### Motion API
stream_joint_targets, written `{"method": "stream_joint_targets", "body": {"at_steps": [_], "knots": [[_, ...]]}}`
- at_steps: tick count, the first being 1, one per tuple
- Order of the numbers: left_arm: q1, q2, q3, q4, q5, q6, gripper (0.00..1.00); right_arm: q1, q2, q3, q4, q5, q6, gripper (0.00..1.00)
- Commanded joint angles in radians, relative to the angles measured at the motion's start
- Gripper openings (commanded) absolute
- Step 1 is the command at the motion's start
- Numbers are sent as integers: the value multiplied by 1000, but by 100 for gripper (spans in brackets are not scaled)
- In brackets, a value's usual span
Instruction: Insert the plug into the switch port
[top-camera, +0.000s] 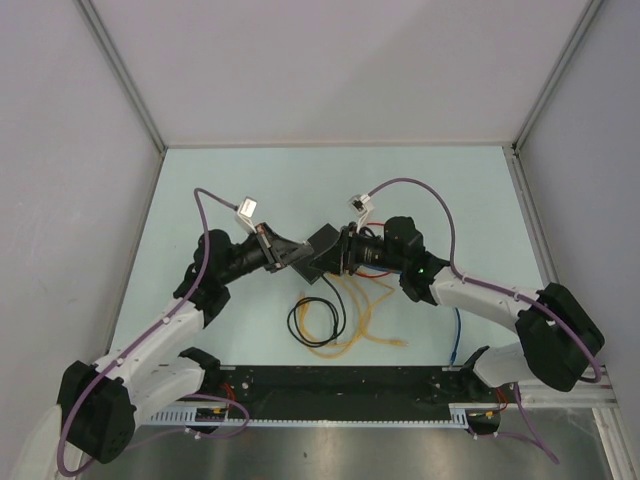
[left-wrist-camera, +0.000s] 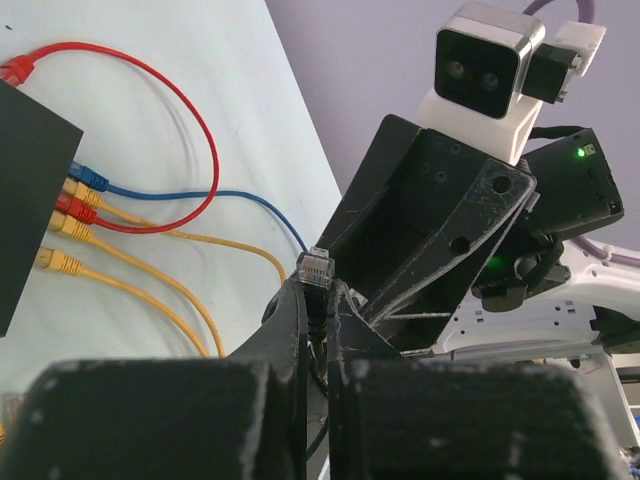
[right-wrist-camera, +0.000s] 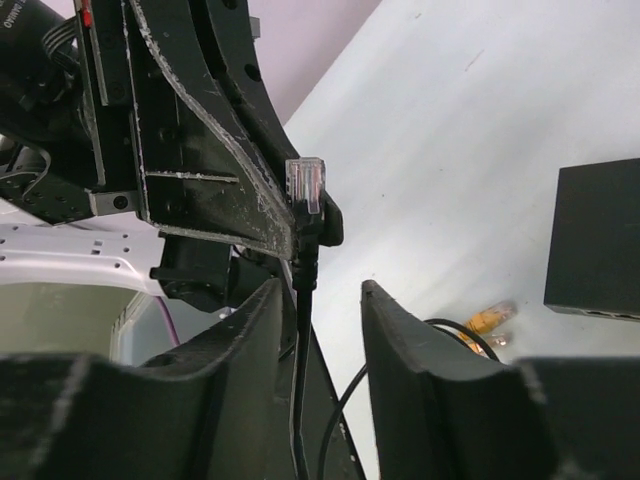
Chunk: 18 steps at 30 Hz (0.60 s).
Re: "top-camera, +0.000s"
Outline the black network switch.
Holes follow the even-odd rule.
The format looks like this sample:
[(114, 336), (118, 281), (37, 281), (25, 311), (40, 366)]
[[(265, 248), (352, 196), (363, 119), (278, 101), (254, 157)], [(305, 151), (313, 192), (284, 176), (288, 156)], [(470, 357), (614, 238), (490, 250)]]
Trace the black network switch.
[(310, 265), (311, 261), (330, 249), (338, 240), (339, 235), (340, 232), (336, 227), (326, 223), (307, 239), (307, 243), (313, 248), (313, 253), (296, 261), (292, 268), (309, 285), (313, 285), (322, 276), (320, 270)]

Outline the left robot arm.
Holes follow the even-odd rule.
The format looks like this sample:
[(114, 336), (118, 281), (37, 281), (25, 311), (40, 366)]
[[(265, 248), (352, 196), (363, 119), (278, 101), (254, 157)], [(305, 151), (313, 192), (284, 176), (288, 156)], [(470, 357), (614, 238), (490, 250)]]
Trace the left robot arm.
[(173, 361), (166, 356), (204, 330), (230, 299), (230, 283), (258, 269), (275, 273), (311, 256), (298, 243), (259, 224), (234, 244), (219, 229), (202, 234), (193, 261), (173, 298), (151, 325), (128, 346), (91, 364), (76, 361), (64, 372), (57, 403), (61, 432), (57, 461), (73, 445), (102, 464), (129, 445), (140, 424), (183, 397), (207, 400), (221, 387), (218, 360), (189, 348)]

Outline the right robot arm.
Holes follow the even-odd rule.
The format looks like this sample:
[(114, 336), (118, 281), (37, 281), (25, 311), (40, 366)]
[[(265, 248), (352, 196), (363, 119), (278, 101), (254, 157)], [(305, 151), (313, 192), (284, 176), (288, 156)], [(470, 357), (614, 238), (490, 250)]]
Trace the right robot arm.
[(450, 261), (425, 248), (410, 217), (387, 220), (380, 237), (363, 234), (351, 223), (311, 265), (334, 275), (352, 275), (361, 267), (391, 271), (412, 301), (464, 310), (516, 334), (517, 342), (482, 347), (467, 360), (471, 370), (461, 376), (461, 388), (473, 401), (486, 400), (507, 383), (539, 380), (569, 392), (579, 381), (596, 383), (601, 377), (585, 372), (603, 348), (604, 336), (566, 287), (519, 289), (456, 273)]

